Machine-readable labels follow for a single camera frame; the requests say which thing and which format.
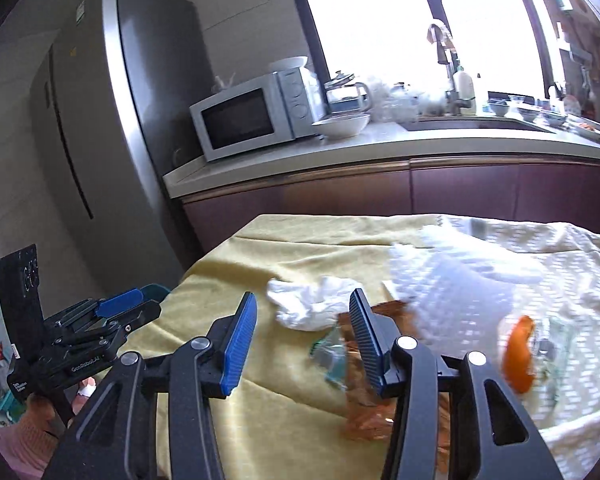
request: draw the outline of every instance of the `gray refrigerator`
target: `gray refrigerator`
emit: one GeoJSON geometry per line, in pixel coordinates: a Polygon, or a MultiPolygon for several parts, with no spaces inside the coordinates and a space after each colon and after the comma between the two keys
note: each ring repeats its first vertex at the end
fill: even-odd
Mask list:
{"type": "Polygon", "coordinates": [[[189,106],[212,85],[187,0],[84,0],[40,66],[30,93],[40,162],[107,294],[173,287],[202,254],[162,176],[202,156],[189,106]]]}

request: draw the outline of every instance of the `microwave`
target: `microwave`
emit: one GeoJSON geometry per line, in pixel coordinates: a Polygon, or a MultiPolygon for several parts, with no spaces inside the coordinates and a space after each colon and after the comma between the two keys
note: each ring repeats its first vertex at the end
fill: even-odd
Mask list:
{"type": "Polygon", "coordinates": [[[293,68],[263,75],[189,107],[206,160],[315,135],[326,113],[315,74],[293,68]]]}

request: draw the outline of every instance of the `orange plastic wrapper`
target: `orange plastic wrapper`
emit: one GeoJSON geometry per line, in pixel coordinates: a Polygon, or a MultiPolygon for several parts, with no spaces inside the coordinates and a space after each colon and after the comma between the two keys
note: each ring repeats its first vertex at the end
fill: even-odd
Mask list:
{"type": "MultiPolygon", "coordinates": [[[[413,325],[413,313],[406,312],[406,304],[389,301],[372,307],[376,314],[393,319],[402,335],[418,337],[413,325]]],[[[353,440],[385,440],[391,437],[394,426],[395,399],[381,399],[366,380],[362,358],[353,333],[349,314],[338,315],[338,325],[347,346],[347,421],[344,435],[353,440]]],[[[438,397],[438,456],[436,467],[446,473],[449,463],[450,413],[448,394],[438,397]]]]}

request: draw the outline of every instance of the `kitchen counter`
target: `kitchen counter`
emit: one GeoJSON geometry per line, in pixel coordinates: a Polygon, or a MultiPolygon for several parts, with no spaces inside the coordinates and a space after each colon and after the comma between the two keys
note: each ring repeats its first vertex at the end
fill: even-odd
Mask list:
{"type": "MultiPolygon", "coordinates": [[[[476,118],[430,118],[430,120],[476,120],[476,118]]],[[[447,155],[553,155],[600,161],[600,142],[548,126],[537,120],[533,126],[543,131],[498,128],[430,129],[409,131],[396,123],[370,123],[358,136],[327,140],[318,137],[278,144],[207,163],[199,157],[164,177],[169,195],[183,198],[224,186],[276,175],[305,171],[408,160],[423,156],[447,155]]]]}

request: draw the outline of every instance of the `kitchen cabinet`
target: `kitchen cabinet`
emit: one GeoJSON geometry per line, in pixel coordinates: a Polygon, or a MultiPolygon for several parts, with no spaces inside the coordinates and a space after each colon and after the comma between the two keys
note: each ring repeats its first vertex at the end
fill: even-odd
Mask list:
{"type": "Polygon", "coordinates": [[[413,212],[513,219],[518,167],[465,166],[412,170],[413,212]]]}
{"type": "Polygon", "coordinates": [[[569,222],[600,233],[600,166],[522,164],[515,219],[569,222]]]}
{"type": "Polygon", "coordinates": [[[411,214],[409,171],[325,178],[184,204],[205,252],[261,214],[391,216],[411,214]]]}

